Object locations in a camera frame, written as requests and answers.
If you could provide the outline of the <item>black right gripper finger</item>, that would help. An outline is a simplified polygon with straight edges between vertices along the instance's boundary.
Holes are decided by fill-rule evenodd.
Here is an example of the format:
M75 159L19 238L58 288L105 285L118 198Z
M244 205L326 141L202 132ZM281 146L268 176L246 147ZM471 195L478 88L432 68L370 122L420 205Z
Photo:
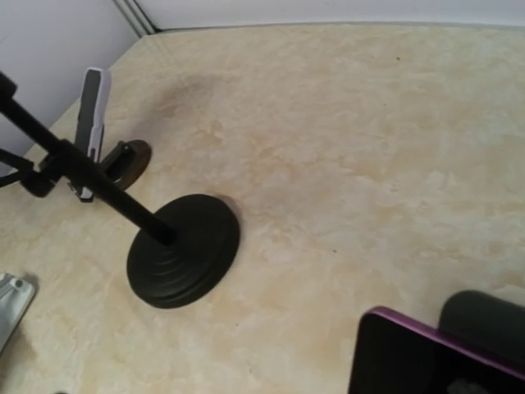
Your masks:
M480 291L452 295L440 330L497 355L524 353L524 307Z

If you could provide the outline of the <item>black round-base phone stand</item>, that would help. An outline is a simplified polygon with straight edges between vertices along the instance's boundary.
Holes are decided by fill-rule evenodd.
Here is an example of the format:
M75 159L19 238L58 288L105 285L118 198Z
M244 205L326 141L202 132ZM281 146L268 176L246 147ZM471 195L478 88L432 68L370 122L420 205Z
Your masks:
M205 296L227 273L240 245L240 222L222 199L195 194L174 199L156 213L119 189L99 167L68 140L58 139L14 98L16 84L1 76L1 113L47 151L45 166L6 150L1 161L16 172L2 186L19 181L37 197L45 197L65 177L85 186L134 223L135 236L127 258L133 292L159 309L188 305Z

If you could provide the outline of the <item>phone with purple edge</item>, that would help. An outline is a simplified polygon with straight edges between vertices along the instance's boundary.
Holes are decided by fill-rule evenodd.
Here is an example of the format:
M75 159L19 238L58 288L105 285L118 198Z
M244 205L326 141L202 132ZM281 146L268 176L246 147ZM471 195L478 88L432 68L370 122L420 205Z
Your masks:
M523 393L524 369L393 309L361 317L349 393Z

